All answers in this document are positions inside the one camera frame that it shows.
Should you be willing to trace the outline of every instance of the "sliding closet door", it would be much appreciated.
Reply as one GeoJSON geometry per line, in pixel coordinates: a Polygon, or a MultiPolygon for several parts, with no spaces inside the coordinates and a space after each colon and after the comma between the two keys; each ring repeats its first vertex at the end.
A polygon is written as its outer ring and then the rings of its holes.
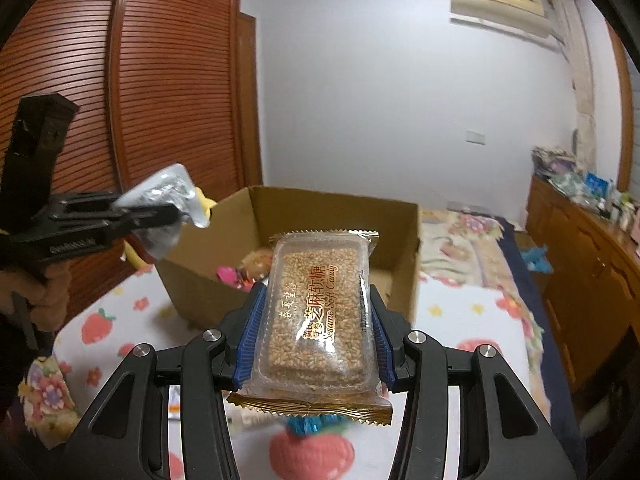
{"type": "MultiPolygon", "coordinates": [[[[0,168],[18,102],[60,92],[80,106],[58,157],[53,191],[118,190],[105,110],[104,59],[113,0],[37,0],[0,51],[0,168]]],[[[72,265],[70,313],[128,274],[122,247],[72,265]]]]}
{"type": "Polygon", "coordinates": [[[237,18],[237,0],[126,0],[114,53],[125,186],[173,162],[217,200],[243,186],[237,18]]]}

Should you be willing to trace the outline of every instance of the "candy packet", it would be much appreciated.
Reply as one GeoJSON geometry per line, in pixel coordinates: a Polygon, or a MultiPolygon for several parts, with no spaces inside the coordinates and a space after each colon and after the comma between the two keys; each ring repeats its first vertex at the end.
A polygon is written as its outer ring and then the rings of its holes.
{"type": "Polygon", "coordinates": [[[276,244],[250,379],[228,402],[279,415],[390,424],[369,297],[377,232],[295,232],[276,244]]]}

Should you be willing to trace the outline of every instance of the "wall socket plate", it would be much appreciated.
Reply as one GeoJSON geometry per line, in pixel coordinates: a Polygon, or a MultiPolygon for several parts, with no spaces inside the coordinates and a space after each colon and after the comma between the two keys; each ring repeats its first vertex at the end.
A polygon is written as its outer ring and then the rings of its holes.
{"type": "Polygon", "coordinates": [[[481,144],[484,146],[486,144],[486,135],[472,130],[467,130],[466,142],[470,142],[471,144],[481,144]]]}

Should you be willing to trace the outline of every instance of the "dark blue fabric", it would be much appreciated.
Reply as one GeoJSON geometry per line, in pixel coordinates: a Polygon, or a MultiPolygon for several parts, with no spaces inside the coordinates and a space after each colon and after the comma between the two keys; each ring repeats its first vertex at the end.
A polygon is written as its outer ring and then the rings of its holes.
{"type": "Polygon", "coordinates": [[[504,228],[504,236],[498,244],[509,264],[520,297],[532,311],[538,325],[545,331],[542,336],[544,349],[542,380],[545,383],[546,396],[551,402],[551,429],[574,465],[578,478],[586,478],[586,446],[578,431],[569,384],[564,375],[558,346],[556,346],[551,332],[540,292],[520,256],[520,250],[517,248],[514,238],[513,226],[504,218],[497,218],[497,220],[504,228]]]}

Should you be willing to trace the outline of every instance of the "yellow star print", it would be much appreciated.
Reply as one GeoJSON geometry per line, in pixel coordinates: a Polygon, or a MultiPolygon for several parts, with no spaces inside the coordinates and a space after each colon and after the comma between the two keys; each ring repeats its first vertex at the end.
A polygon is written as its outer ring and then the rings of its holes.
{"type": "Polygon", "coordinates": [[[443,314],[442,309],[436,304],[433,305],[432,307],[429,307],[427,310],[433,317],[442,317],[442,314],[443,314]]]}

